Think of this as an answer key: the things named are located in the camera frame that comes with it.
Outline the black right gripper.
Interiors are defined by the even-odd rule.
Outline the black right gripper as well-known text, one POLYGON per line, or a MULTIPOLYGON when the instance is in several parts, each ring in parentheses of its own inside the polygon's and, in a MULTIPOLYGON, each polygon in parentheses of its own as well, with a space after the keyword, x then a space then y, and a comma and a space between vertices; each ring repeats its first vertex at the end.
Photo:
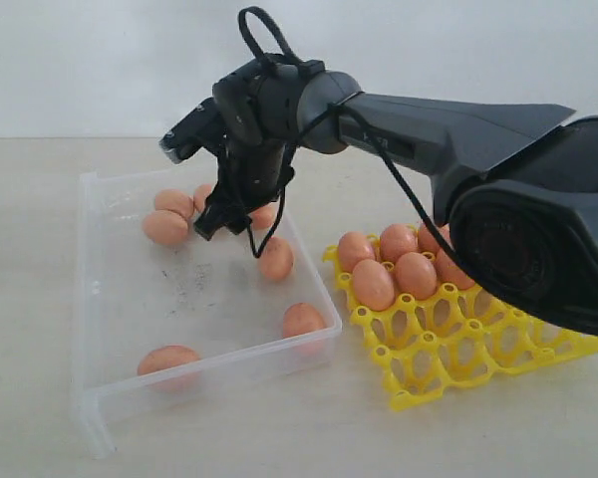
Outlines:
POLYGON ((279 139, 259 145, 227 139, 218 152, 215 186, 193 222, 196 234, 211 240, 224 226, 233 235, 247 230, 252 223, 248 214, 276 200, 293 176, 284 165, 286 146, 279 139))

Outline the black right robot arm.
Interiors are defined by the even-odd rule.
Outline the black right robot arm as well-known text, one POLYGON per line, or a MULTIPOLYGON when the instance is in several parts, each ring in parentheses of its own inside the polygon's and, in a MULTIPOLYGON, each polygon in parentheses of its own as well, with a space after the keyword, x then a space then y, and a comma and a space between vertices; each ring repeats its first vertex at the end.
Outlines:
POLYGON ((364 92, 319 62, 247 64, 191 113, 220 165, 196 230, 242 229, 292 178, 298 147, 354 146, 429 178, 429 226, 479 285, 550 324, 598 336, 598 116, 364 92))

